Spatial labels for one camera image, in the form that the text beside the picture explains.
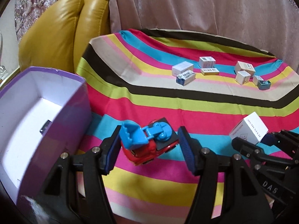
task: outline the silver bolt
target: silver bolt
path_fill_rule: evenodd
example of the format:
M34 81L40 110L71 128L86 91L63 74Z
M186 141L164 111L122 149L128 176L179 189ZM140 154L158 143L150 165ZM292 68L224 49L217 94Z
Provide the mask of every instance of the silver bolt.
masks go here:
M99 147L93 147L92 148L92 152L93 153L98 153L100 151L100 148Z
M60 154L60 157L62 159L66 159L68 157L68 153L67 152L63 152L63 153Z
M241 157L240 154L236 153L236 154L234 154L234 159L236 159L236 160L241 160L242 157Z
M207 147L203 147L203 148L201 149L201 152L202 152L203 154L208 154L208 153L210 153L210 149L207 148Z
M259 165L259 164L255 165L255 170L259 170L260 168L261 168L261 165Z

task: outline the yellow leather cushion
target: yellow leather cushion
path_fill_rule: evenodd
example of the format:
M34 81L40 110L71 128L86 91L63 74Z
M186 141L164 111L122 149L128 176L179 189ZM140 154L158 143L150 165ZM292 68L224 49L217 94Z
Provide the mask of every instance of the yellow leather cushion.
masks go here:
M84 0L59 0L32 25L19 43L19 64L74 72L74 36Z
M106 34L110 34L109 0L84 0L74 41L75 71L89 41Z

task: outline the purple box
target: purple box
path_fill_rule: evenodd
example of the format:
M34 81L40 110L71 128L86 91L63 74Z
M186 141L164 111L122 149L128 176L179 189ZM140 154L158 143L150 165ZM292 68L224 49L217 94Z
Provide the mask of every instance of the purple box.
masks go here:
M59 155L76 152L91 118L85 79L69 72L32 66L0 91L1 182L20 209Z

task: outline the medicine box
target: medicine box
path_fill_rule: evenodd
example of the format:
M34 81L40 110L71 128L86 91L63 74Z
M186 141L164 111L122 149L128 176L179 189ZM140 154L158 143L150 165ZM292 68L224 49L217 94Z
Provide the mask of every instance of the medicine box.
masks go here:
M176 77L177 75L183 73L184 71L187 71L187 70L193 71L193 68L194 68L194 65L192 63L184 61L180 64L173 66L171 71L172 71L172 75Z
M259 82L259 81L264 81L264 79L262 79L262 77L260 77L260 76L256 76L256 75L254 75L254 76L253 76L253 79L252 79L252 82L254 83L255 86L258 85L258 82Z
M202 56L199 58L198 65L201 68L213 68L216 60L211 56Z
M218 75L219 71L217 68L201 68L200 72L202 75Z
M268 128L257 113L253 112L242 119L229 133L229 136L231 139L240 137L256 145L267 133Z
M240 85L248 83L250 79L250 74L247 71L238 71L236 75L236 82Z
M185 86L195 79L195 75L196 75L195 72L193 72L191 70L187 70L187 71L183 72L182 74L177 75L176 82L180 85Z
M259 81L258 82L258 89L259 90L267 90L271 87L270 81Z
M238 61L235 66L235 72L237 73L238 71L247 71L251 75L250 77L253 77L253 75L255 74L253 65L242 61Z
M19 205L34 198L62 152L76 153L92 119L85 79L29 67L0 91L0 118L1 182Z

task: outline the colorful striped fabric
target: colorful striped fabric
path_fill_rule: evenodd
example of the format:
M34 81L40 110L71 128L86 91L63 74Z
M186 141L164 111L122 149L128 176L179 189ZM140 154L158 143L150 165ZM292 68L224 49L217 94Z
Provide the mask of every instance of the colorful striped fabric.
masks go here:
M213 56L220 74L203 76L200 56ZM271 88L260 91L251 81L239 85L234 80L238 60L253 64ZM193 63L196 72L195 81L185 87L171 75L171 67L183 61ZM299 132L299 76L270 53L227 38L157 29L121 31L92 39L77 73L86 78L93 111L79 152L99 146L127 119L144 126L166 117L174 130L184 125L203 146L228 156L235 153L229 132L253 111L270 132ZM267 154L285 156L276 147L259 145ZM219 173L213 216L221 212L223 181ZM113 212L141 223L183 223L197 183L179 146L137 167L121 151L114 170L104 176Z

